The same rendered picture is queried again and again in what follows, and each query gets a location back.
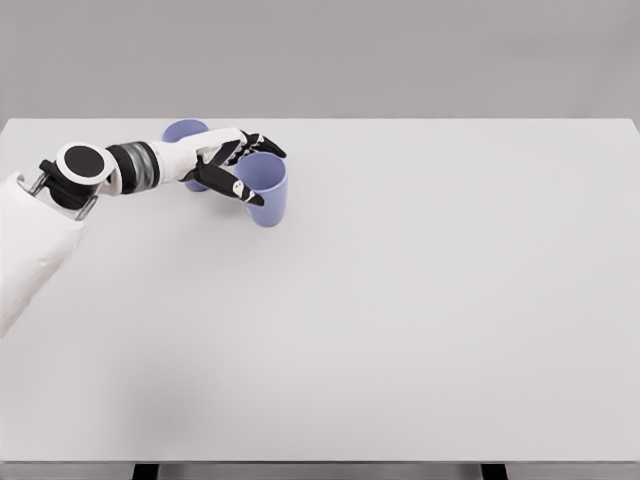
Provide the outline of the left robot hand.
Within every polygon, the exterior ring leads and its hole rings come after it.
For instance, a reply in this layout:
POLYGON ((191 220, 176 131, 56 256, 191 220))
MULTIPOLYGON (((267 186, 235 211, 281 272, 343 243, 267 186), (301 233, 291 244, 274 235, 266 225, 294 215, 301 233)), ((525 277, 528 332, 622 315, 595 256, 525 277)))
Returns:
POLYGON ((195 166, 181 179, 197 182, 221 195, 262 207, 264 199, 242 180, 226 170, 247 155, 266 152, 284 159, 287 154, 275 142, 260 133, 247 133, 236 127, 210 130, 186 137, 195 149, 195 166))

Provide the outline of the lavender plastic cup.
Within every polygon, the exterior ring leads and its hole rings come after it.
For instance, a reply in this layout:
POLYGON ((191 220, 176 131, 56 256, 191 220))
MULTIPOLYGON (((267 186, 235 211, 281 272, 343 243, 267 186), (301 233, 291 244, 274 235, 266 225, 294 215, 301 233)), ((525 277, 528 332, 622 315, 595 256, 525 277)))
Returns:
MULTIPOLYGON (((180 119, 166 127, 161 140, 168 143, 175 143, 185 137, 207 132, 209 127, 206 123, 198 119, 180 119)), ((196 180, 184 182, 186 188, 192 192, 202 193, 207 187, 196 180)))
POLYGON ((288 170, 284 160, 272 153, 252 153, 238 162, 234 173, 264 200, 262 206, 246 204, 252 220, 262 227, 277 225, 284 217, 288 196, 288 170))

